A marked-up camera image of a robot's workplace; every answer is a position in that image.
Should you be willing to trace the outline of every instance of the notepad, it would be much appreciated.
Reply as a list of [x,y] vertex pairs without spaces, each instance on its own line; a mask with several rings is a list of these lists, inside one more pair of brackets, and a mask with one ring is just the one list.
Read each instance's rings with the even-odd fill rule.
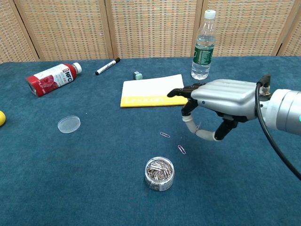
[[183,88],[181,74],[156,79],[123,82],[120,107],[184,105],[184,97],[167,97],[175,88]]

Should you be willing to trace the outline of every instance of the paper clip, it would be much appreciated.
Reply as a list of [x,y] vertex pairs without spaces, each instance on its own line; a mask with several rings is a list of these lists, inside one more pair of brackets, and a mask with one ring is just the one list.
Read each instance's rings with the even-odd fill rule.
[[160,132],[160,135],[164,136],[164,137],[167,137],[167,138],[170,138],[170,136],[166,133],[163,133],[163,132]]
[[186,154],[186,151],[181,145],[178,145],[178,149],[182,152],[182,154]]
[[200,126],[201,126],[201,122],[199,123],[199,125],[197,125],[197,127],[196,127],[196,128],[197,128],[197,129],[199,129],[199,127],[200,127]]

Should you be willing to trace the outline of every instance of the bottle label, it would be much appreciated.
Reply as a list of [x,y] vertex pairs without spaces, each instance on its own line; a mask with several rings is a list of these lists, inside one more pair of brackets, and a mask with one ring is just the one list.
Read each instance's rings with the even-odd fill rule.
[[193,56],[193,62],[198,65],[208,65],[211,63],[213,49],[200,49],[195,47],[194,48],[194,56]]
[[73,81],[69,67],[64,64],[47,69],[34,75],[39,79],[41,88],[58,88]]

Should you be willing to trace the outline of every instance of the clear plastic container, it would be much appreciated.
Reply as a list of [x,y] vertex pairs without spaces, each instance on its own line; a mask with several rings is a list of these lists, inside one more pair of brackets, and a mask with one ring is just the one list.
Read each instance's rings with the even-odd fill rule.
[[[169,167],[170,167],[169,168],[170,175],[167,177],[167,179],[154,180],[148,174],[148,166],[150,166],[150,164],[152,162],[155,162],[158,160],[163,161],[165,164],[169,165]],[[172,162],[169,159],[160,157],[160,156],[151,158],[145,166],[145,181],[148,184],[148,186],[153,190],[163,192],[163,191],[166,191],[167,189],[169,189],[171,187],[171,185],[173,185],[173,182],[174,182],[174,166],[173,166]]]

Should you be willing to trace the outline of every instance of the water bottle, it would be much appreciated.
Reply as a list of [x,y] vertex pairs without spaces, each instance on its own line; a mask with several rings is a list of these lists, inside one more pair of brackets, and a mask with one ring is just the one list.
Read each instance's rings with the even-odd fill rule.
[[208,77],[213,49],[215,45],[214,28],[215,11],[206,10],[196,38],[196,46],[192,61],[191,76],[202,80]]

